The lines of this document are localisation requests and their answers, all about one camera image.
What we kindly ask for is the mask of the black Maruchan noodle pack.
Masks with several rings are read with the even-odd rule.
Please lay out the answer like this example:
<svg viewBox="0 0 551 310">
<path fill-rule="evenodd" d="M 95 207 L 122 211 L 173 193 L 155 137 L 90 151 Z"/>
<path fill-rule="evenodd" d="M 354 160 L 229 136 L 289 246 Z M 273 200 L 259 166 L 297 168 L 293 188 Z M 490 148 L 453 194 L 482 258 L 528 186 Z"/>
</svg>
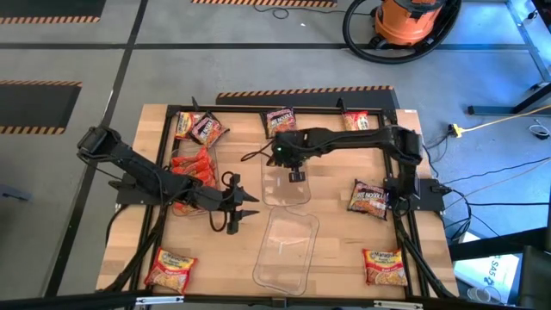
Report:
<svg viewBox="0 0 551 310">
<path fill-rule="evenodd" d="M 293 108 L 281 108 L 265 116 L 267 137 L 273 138 L 277 133 L 294 131 L 297 128 Z"/>
<path fill-rule="evenodd" d="M 228 127 L 225 127 L 212 112 L 208 111 L 192 126 L 189 135 L 193 141 L 210 148 L 229 131 Z"/>
<path fill-rule="evenodd" d="M 380 220 L 387 219 L 388 193 L 378 186 L 368 185 L 358 179 L 348 203 L 347 210 L 368 214 Z"/>
</svg>

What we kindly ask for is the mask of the black desk leg frame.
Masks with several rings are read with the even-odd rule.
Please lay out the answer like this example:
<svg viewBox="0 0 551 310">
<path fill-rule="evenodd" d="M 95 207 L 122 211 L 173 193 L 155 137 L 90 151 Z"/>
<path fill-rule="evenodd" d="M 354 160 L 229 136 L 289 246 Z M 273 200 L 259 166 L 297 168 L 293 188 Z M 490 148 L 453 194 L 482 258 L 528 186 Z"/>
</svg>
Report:
<svg viewBox="0 0 551 310">
<path fill-rule="evenodd" d="M 526 96 L 520 103 L 514 106 L 480 106 L 471 105 L 467 107 L 469 115 L 477 116 L 541 116 L 551 118 L 551 107 L 544 108 L 542 104 L 548 99 L 551 99 L 551 74 L 539 54 L 539 50 L 534 45 L 533 40 L 529 36 L 529 32 L 524 26 L 520 14 L 517 12 L 512 0 L 499 0 L 503 3 L 515 22 L 517 31 L 520 34 L 525 46 L 528 49 L 529 55 L 532 58 L 537 70 L 539 71 L 542 81 L 538 84 L 533 84 L 529 87 L 529 95 Z"/>
</svg>

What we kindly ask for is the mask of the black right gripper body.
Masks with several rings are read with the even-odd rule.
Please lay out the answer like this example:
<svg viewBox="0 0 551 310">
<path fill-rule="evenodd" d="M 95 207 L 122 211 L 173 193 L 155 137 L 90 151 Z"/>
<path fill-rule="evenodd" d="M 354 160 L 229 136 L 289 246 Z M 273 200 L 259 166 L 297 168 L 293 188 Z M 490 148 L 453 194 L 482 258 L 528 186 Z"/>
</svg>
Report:
<svg viewBox="0 0 551 310">
<path fill-rule="evenodd" d="M 307 131 L 277 133 L 272 139 L 268 165 L 298 170 L 305 161 Z"/>
</svg>

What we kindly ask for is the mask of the black aluminium table frame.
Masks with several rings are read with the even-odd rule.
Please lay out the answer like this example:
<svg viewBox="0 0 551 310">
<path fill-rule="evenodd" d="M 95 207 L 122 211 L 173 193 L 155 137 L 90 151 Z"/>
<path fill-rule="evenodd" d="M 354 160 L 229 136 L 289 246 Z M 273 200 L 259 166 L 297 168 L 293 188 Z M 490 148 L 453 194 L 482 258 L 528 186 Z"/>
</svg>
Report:
<svg viewBox="0 0 551 310">
<path fill-rule="evenodd" d="M 398 165 L 376 149 L 335 151 L 306 163 L 311 199 L 306 204 L 284 207 L 311 214 L 319 220 L 319 231 L 307 279 L 300 296 L 261 287 L 252 273 L 272 208 L 263 202 L 260 148 L 265 145 L 260 108 L 216 106 L 214 114 L 230 131 L 216 144 L 219 171 L 241 176 L 245 190 L 259 202 L 245 208 L 258 214 L 244 218 L 236 234 L 214 232 L 207 214 L 176 217 L 168 214 L 161 246 L 172 253 L 195 257 L 185 295 L 251 297 L 308 297 L 338 299 L 404 300 L 408 294 L 428 290 L 427 282 L 413 261 L 408 262 L 406 287 L 368 285 L 362 250 L 392 251 L 398 237 L 391 220 L 378 220 L 347 210 L 356 179 L 373 185 L 397 173 Z M 243 156 L 253 158 L 244 161 Z"/>
</svg>

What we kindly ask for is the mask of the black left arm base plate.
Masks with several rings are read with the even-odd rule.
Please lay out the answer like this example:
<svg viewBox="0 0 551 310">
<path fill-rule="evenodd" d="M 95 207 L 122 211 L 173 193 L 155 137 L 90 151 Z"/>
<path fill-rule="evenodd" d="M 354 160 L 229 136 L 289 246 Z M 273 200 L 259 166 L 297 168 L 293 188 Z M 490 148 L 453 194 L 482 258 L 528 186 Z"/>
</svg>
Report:
<svg viewBox="0 0 551 310">
<path fill-rule="evenodd" d="M 109 181 L 117 191 L 116 202 L 121 205 L 160 205 L 168 198 L 170 178 L 154 172 L 125 172 L 121 181 Z"/>
</svg>

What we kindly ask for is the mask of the yellow Maruchan noodle pack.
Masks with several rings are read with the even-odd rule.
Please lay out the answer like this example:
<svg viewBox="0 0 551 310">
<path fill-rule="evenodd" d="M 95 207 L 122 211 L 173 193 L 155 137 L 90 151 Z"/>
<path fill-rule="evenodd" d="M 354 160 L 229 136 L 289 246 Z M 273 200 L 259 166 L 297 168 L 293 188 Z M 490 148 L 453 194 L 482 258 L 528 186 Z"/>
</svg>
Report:
<svg viewBox="0 0 551 310">
<path fill-rule="evenodd" d="M 406 287 L 405 266 L 402 251 L 374 251 L 363 249 L 362 257 L 368 285 Z"/>
<path fill-rule="evenodd" d="M 368 112 L 344 112 L 344 127 L 347 131 L 363 131 L 368 130 Z"/>
<path fill-rule="evenodd" d="M 198 259 L 195 257 L 183 257 L 158 248 L 144 284 L 169 288 L 183 295 L 189 283 L 191 270 L 197 263 Z"/>
<path fill-rule="evenodd" d="M 195 125 L 195 114 L 190 112 L 179 112 L 177 114 L 175 138 L 185 140 Z"/>
</svg>

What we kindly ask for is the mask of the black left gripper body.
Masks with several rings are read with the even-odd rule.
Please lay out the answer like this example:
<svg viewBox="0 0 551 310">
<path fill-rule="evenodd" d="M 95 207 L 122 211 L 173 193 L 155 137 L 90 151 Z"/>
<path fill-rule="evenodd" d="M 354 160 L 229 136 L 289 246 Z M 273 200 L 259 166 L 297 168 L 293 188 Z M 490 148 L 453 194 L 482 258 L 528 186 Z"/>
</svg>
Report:
<svg viewBox="0 0 551 310">
<path fill-rule="evenodd" d="M 240 175 L 223 174 L 221 181 L 225 184 L 226 190 L 222 193 L 220 202 L 214 204 L 214 209 L 208 210 L 209 225 L 214 232 L 220 233 L 226 231 L 227 234 L 233 235 L 238 232 L 238 207 L 241 205 L 241 202 L 238 200 Z M 223 223 L 220 227 L 214 224 L 215 212 L 221 212 L 223 215 Z"/>
</svg>

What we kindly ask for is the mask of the black chair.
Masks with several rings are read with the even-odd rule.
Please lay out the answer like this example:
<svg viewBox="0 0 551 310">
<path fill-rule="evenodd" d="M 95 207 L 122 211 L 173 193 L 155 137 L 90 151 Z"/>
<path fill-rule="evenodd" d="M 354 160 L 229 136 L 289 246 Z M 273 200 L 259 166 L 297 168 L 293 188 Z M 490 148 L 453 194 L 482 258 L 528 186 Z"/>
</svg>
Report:
<svg viewBox="0 0 551 310">
<path fill-rule="evenodd" d="M 517 304 L 551 310 L 551 253 L 524 247 Z"/>
</svg>

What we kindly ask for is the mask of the small grey flat object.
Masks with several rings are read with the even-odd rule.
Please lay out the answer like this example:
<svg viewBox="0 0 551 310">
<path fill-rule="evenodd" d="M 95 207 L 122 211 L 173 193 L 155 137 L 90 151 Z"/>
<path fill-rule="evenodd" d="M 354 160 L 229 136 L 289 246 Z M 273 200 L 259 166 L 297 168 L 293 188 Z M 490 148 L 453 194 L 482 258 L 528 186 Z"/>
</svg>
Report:
<svg viewBox="0 0 551 310">
<path fill-rule="evenodd" d="M 0 184 L 0 196 L 3 198 L 13 198 L 18 201 L 25 202 L 30 201 L 32 198 L 31 194 L 5 184 Z"/>
</svg>

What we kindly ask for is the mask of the clear plastic cup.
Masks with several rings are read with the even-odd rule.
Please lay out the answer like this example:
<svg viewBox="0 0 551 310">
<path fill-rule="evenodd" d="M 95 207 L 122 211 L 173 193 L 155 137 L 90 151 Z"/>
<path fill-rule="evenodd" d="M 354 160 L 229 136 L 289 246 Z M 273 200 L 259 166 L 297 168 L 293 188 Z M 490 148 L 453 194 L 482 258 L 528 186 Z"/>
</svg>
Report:
<svg viewBox="0 0 551 310">
<path fill-rule="evenodd" d="M 493 286 L 469 288 L 467 290 L 467 297 L 471 301 L 479 303 L 499 304 L 501 302 L 501 294 Z"/>
</svg>

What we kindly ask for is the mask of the white printed box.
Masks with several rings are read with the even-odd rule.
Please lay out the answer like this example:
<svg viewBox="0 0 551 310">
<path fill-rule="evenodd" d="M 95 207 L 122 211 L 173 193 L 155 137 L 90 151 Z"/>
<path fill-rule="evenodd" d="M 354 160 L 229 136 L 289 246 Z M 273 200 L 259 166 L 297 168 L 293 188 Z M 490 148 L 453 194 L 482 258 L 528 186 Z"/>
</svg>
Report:
<svg viewBox="0 0 551 310">
<path fill-rule="evenodd" d="M 454 262 L 455 277 L 469 288 L 493 286 L 501 294 L 501 302 L 509 300 L 519 258 L 507 254 Z"/>
</svg>

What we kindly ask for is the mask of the black hazard-striped floor mat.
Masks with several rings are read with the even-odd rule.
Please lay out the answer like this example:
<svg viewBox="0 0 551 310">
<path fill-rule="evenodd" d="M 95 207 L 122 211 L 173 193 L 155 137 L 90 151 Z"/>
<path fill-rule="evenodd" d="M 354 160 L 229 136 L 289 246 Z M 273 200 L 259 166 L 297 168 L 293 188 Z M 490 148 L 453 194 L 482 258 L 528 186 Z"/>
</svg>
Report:
<svg viewBox="0 0 551 310">
<path fill-rule="evenodd" d="M 61 135 L 83 83 L 0 80 L 0 134 Z"/>
<path fill-rule="evenodd" d="M 221 92 L 217 105 L 336 107 L 341 98 L 349 109 L 398 109 L 393 86 L 347 86 L 291 90 L 243 90 Z"/>
<path fill-rule="evenodd" d="M 190 0 L 197 4 L 282 6 L 298 8 L 334 8 L 337 0 Z"/>
<path fill-rule="evenodd" d="M 0 0 L 0 25 L 99 22 L 107 0 Z"/>
</svg>

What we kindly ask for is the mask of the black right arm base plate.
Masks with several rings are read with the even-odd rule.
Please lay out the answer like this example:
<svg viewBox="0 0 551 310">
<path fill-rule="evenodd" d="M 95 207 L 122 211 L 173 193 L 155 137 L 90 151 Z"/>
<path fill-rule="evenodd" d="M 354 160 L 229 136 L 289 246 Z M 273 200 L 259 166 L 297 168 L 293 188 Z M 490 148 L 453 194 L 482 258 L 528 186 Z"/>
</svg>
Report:
<svg viewBox="0 0 551 310">
<path fill-rule="evenodd" d="M 449 192 L 436 179 L 417 177 L 387 178 L 384 189 L 388 192 L 390 207 L 399 211 L 443 211 L 443 196 Z"/>
</svg>

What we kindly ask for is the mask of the clear plastic bin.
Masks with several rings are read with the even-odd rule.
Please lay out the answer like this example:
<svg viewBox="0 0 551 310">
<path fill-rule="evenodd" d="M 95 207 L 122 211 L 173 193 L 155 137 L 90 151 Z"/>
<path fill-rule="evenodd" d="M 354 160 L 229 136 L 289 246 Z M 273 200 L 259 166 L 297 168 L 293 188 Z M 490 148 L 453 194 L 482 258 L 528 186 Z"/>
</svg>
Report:
<svg viewBox="0 0 551 310">
<path fill-rule="evenodd" d="M 280 166 L 268 165 L 272 154 L 270 141 L 261 151 L 261 181 L 263 202 L 270 208 L 293 207 L 306 204 L 311 199 L 311 190 L 306 173 L 306 166 L 291 170 Z M 290 182 L 288 175 L 292 171 L 304 171 L 304 182 Z"/>
<path fill-rule="evenodd" d="M 184 152 L 182 155 L 176 155 L 176 157 L 179 157 L 179 156 L 190 156 L 190 155 L 193 155 L 195 154 L 201 147 L 193 147 L 191 149 L 188 149 L 186 152 Z M 215 189 L 220 189 L 220 174 L 219 174 L 219 169 L 218 169 L 218 149 L 217 148 L 206 148 L 208 153 L 210 154 L 210 157 L 212 159 L 212 161 L 214 162 L 215 164 L 215 168 L 214 168 L 214 176 L 215 176 L 215 179 L 216 179 L 216 187 Z M 176 217 L 194 217 L 194 216 L 199 216 L 199 215 L 203 215 L 203 214 L 206 214 L 207 211 L 203 210 L 203 209 L 199 209 L 199 208 L 195 208 L 196 211 L 193 213 L 193 214 L 190 214 L 188 216 L 176 216 Z"/>
<path fill-rule="evenodd" d="M 285 295 L 303 295 L 318 231 L 317 217 L 272 208 L 252 273 L 255 284 Z"/>
</svg>

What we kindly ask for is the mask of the silver frame bracket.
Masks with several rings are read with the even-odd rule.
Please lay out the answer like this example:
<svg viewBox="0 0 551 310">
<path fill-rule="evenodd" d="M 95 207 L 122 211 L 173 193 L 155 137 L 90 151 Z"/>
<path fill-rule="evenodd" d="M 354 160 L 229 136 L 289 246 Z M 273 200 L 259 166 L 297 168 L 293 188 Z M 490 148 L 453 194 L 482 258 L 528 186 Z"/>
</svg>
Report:
<svg viewBox="0 0 551 310">
<path fill-rule="evenodd" d="M 153 306 L 163 304 L 176 304 L 183 303 L 184 297 L 181 295 L 176 296 L 141 296 L 135 300 L 135 306 Z"/>
<path fill-rule="evenodd" d="M 385 308 L 388 310 L 424 310 L 421 303 L 407 301 L 374 301 L 374 307 Z"/>
</svg>

